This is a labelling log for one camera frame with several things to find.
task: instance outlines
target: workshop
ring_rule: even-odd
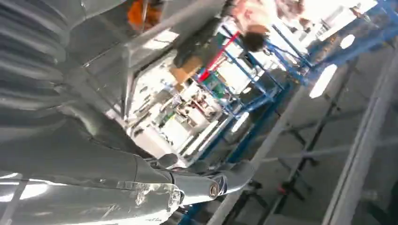
[[[398,0],[0,17],[0,225],[398,225]]]

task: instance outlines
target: red bar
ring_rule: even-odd
[[[206,69],[203,71],[202,75],[199,77],[199,81],[202,82],[204,81],[206,78],[209,77],[210,73],[209,73],[209,68],[214,65],[217,62],[217,59],[222,55],[222,52],[225,51],[225,49],[238,37],[239,35],[239,31],[236,32],[231,38],[230,40],[221,47],[220,51],[217,53],[217,55],[212,59],[212,61],[207,65]]]

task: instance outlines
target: dark hair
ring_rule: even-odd
[[[243,38],[243,46],[251,52],[258,52],[264,46],[266,35],[256,32],[247,32]]]

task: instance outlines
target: cardboard box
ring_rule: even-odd
[[[192,56],[181,68],[171,68],[170,72],[178,83],[184,83],[201,67],[202,60],[196,56]]]
[[[180,85],[180,84],[176,84],[174,86],[174,88],[178,91],[178,92],[182,92],[184,90],[184,86]]]

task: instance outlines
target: bolt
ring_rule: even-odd
[[[220,190],[217,184],[213,184],[212,186],[210,186],[210,197],[217,197],[219,192]]]

